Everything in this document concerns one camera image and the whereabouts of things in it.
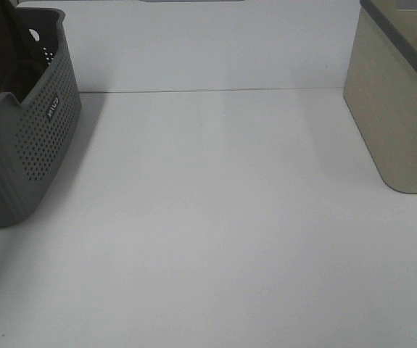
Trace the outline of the beige plastic basket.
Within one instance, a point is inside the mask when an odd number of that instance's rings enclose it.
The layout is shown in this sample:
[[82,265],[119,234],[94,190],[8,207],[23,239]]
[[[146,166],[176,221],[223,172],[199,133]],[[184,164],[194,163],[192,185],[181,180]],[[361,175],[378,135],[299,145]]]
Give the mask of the beige plastic basket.
[[417,1],[361,1],[343,97],[385,184],[417,194]]

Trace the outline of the grey perforated laundry basket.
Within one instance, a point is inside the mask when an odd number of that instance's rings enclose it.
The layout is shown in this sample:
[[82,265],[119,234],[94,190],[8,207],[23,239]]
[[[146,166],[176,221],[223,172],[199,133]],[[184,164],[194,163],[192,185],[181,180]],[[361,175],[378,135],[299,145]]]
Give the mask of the grey perforated laundry basket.
[[48,67],[23,101],[0,93],[0,228],[28,218],[54,180],[73,139],[81,101],[63,21],[55,8],[16,9],[39,35]]

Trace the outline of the brown towel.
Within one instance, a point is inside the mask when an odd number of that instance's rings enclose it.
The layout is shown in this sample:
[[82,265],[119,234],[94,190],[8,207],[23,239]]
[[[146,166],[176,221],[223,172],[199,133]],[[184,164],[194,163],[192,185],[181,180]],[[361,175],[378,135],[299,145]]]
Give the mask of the brown towel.
[[11,93],[22,102],[47,67],[44,53],[12,3],[0,1],[0,93]]

